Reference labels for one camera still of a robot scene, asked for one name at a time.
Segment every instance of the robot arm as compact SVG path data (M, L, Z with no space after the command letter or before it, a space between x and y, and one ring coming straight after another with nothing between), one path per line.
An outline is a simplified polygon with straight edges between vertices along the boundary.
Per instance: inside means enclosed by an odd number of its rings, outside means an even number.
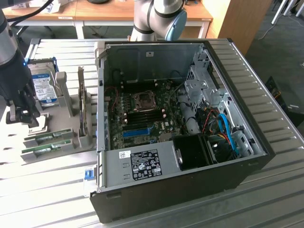
M7 124L22 122L28 124L29 127L34 127L38 126L36 118L40 116L40 113L36 108L31 72L1 10L27 1L0 2L0 95L10 107L6 116Z
M187 20L184 0L134 0L134 28L131 41L153 41L159 34L177 40Z

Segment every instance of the metal table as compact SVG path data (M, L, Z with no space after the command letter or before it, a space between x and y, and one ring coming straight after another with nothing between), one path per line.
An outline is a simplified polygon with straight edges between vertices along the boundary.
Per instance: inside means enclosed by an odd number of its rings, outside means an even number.
M94 42L41 40L27 57L55 56L67 72L68 89L77 92L77 67L85 67L88 92L97 93ZM96 164L89 151L25 164L20 160L18 133L1 132L0 224L3 227L303 227L304 143L293 125L233 43L210 40L277 156L235 190L140 216L100 224L84 197L84 169ZM5 119L1 120L4 129Z

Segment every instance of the green circuit board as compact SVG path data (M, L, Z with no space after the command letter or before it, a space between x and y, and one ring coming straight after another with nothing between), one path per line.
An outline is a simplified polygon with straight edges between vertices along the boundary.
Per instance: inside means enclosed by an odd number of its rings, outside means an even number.
M110 149L116 150L139 145L165 142L171 140L174 136L184 134L182 130L183 126L181 124L183 116L179 108L174 107L174 104L176 103L176 96L172 96L171 99L172 110L169 106L170 96L174 92L175 88L176 85L169 82L161 83L153 91L144 91L140 93L126 93L121 88L118 88L118 98L113 110L111 107L113 106L113 97L116 97L116 92L112 90L111 93L108 93L107 95L110 95L111 97L111 100L109 101ZM138 113L139 111L136 111L138 106L135 98L138 94L146 95L147 93L155 98L155 107L153 110L162 111L162 115L165 114L165 117L158 121L144 123L147 127L143 130L149 129L149 134L124 137L124 133L129 132L124 131L124 127L130 125L132 126L132 124L125 122L126 114Z

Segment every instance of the floor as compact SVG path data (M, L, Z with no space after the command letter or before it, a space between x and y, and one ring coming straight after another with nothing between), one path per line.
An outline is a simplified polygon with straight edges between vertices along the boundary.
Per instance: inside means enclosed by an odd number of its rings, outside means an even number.
M298 88L304 87L304 28L288 17L282 16L277 25L268 32L264 39L258 40L271 27L271 20L276 11L271 11L272 5L261 24L256 37L246 54L246 59L257 72L263 82L270 76L288 80ZM304 20L295 18L304 26ZM73 27L51 27L56 38L76 38ZM132 27L84 27L85 38L126 38L132 32ZM22 35L20 48L26 53L32 38L50 38L51 34L44 27L29 27ZM0 99L0 116L5 104Z

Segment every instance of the warning label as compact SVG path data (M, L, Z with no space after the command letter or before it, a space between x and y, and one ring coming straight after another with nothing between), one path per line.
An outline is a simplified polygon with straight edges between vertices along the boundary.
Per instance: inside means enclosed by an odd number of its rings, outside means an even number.
M133 179L136 181L162 175L157 150L131 153Z

